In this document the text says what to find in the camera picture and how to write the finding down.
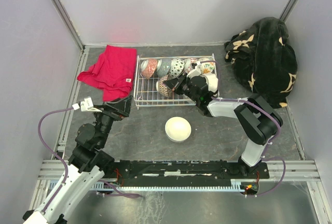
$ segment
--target folded red shirt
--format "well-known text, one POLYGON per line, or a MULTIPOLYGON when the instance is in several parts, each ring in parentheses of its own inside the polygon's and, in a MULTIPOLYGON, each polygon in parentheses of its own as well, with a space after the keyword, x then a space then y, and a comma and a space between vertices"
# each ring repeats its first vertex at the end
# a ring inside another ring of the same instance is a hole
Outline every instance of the folded red shirt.
POLYGON ((127 97, 133 88, 136 57, 136 49, 107 45, 97 63, 77 79, 103 90, 103 101, 127 97))

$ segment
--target black blanket with flower pattern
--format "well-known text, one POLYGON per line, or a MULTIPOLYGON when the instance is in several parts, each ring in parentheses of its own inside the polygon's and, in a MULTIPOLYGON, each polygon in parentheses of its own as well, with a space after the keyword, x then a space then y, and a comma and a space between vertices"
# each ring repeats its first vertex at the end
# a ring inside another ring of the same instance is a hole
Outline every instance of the black blanket with flower pattern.
POLYGON ((287 106, 296 79, 297 62, 288 37, 285 23, 269 17, 225 43, 225 61, 231 62, 237 81, 274 108, 287 106))

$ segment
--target white wall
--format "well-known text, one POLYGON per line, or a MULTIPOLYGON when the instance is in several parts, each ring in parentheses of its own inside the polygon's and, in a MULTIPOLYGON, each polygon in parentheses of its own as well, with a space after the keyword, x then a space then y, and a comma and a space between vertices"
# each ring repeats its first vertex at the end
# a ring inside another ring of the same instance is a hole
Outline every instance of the white wall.
POLYGON ((298 75, 289 96, 300 139, 332 204, 332 3, 299 0, 286 21, 298 75))
MULTIPOLYGON (((51 0, 0 0, 0 219, 23 223, 43 158, 40 117, 66 106, 79 49, 51 0)), ((42 133, 51 147, 61 115, 42 133)))
POLYGON ((61 0, 85 44, 229 40, 288 0, 61 0))

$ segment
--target patterned bowl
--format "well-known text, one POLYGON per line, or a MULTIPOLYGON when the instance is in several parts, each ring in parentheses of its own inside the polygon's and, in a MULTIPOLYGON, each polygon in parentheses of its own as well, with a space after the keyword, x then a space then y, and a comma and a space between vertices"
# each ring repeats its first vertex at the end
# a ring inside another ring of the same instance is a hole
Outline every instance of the patterned bowl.
POLYGON ((174 79, 180 74, 182 74, 183 69, 185 67, 185 61, 183 59, 173 59, 170 69, 170 79, 174 79))
POLYGON ((157 69, 158 60, 148 59, 142 62, 141 71, 142 76, 146 79, 149 79, 157 69))
POLYGON ((184 73, 189 74, 190 71, 192 71, 192 63, 197 63, 197 59, 196 58, 188 58, 185 59, 185 68, 183 70, 184 73))
MULTIPOLYGON (((208 58, 208 57, 203 57, 201 59, 199 59, 200 62, 203 62, 203 61, 209 61, 211 60, 212 58, 208 58)), ((202 74, 207 74, 207 73, 211 73, 213 70, 214 70, 214 62, 206 62, 206 63, 203 63, 201 65, 201 73, 202 74)))
POLYGON ((157 75, 158 75, 158 77, 161 78, 161 77, 167 75, 168 72, 171 69, 171 65, 172 65, 172 59, 171 58, 161 59, 160 67, 157 68, 157 75))
POLYGON ((173 96, 172 90, 164 84, 164 81, 168 80, 168 77, 169 77, 168 75, 165 75, 161 77, 160 80, 158 80, 156 83, 157 91, 164 97, 173 96))

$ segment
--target rack wire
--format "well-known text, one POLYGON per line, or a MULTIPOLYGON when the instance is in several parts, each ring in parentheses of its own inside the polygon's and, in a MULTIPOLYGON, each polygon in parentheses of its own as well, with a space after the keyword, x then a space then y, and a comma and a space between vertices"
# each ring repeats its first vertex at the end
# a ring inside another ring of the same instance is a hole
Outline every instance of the rack wire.
POLYGON ((194 106, 195 103, 185 95, 178 95, 173 93, 172 97, 164 97, 156 89, 156 83, 160 79, 156 73, 150 78, 146 79, 141 75, 141 62, 148 59, 187 59, 187 58, 209 58, 214 59, 214 54, 203 55, 203 56, 189 56, 189 57, 150 57, 150 58, 140 58, 137 56, 136 62, 136 73, 134 82, 134 101, 137 109, 140 107, 152 107, 152 106, 194 106))

